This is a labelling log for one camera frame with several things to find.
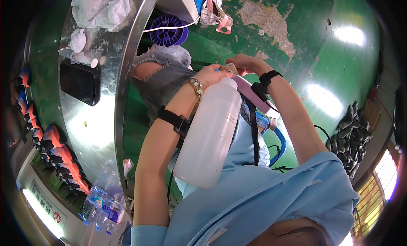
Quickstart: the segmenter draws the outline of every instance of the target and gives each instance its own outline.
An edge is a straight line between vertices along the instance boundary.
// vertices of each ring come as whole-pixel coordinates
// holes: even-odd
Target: pink strap
[[[208,10],[211,14],[213,14],[213,5],[212,5],[212,0],[206,0],[206,5],[208,7]]]
[[[228,19],[228,16],[225,15],[225,17],[223,18],[221,23],[216,27],[217,32],[221,32],[221,33],[224,33],[224,34],[230,34],[231,33],[231,27],[230,26],[225,26],[225,24],[227,23],[227,19]],[[225,27],[227,29],[227,32],[224,32],[223,30],[221,30],[223,27]]]

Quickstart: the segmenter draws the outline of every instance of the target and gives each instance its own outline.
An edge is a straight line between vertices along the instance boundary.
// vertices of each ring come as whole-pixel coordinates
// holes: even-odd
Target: light blue shirt
[[[259,166],[253,160],[250,126],[239,118],[235,140],[217,185],[201,189],[177,181],[184,199],[175,208],[169,227],[134,226],[133,246],[246,245],[281,220],[309,218],[323,226],[339,245],[353,224],[359,200],[342,162],[332,152],[321,152],[284,174],[267,167],[262,137]]]

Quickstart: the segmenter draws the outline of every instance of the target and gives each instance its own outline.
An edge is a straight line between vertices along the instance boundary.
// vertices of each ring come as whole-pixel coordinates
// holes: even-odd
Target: white cable
[[[178,27],[159,27],[159,28],[150,29],[150,30],[143,30],[143,33],[145,33],[145,32],[152,32],[152,31],[155,31],[155,30],[163,30],[163,29],[181,29],[181,28],[185,28],[185,27],[188,27],[188,26],[190,26],[190,25],[196,24],[196,23],[198,22],[199,18],[200,18],[200,17],[196,18],[195,21],[193,21],[192,23],[187,24],[187,25],[178,26]]]

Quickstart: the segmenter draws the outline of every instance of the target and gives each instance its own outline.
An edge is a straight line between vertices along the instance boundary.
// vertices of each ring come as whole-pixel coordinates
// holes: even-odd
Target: sign
[[[44,209],[45,213],[54,221],[54,225],[59,226],[62,231],[64,229],[66,216],[62,214],[62,212],[45,196],[35,180],[33,180],[30,185],[30,192],[38,201],[39,205]]]

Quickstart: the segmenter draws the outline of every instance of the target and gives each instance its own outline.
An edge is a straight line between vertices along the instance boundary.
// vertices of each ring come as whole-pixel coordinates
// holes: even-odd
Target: person
[[[178,178],[183,200],[171,219],[166,195],[167,167],[174,167],[180,135],[158,118],[161,106],[192,119],[196,90],[185,82],[195,77],[203,90],[228,72],[217,64],[199,72],[188,69],[185,49],[154,46],[134,59],[132,84],[148,107],[151,127],[135,170],[131,245],[339,245],[353,225],[359,195],[342,162],[328,152],[294,89],[282,76],[267,86],[287,128],[299,166],[279,173],[269,169],[267,146],[259,135],[260,159],[244,102],[225,165],[216,186],[202,189]],[[261,76],[272,69],[255,57],[238,54],[233,63],[241,76]]]

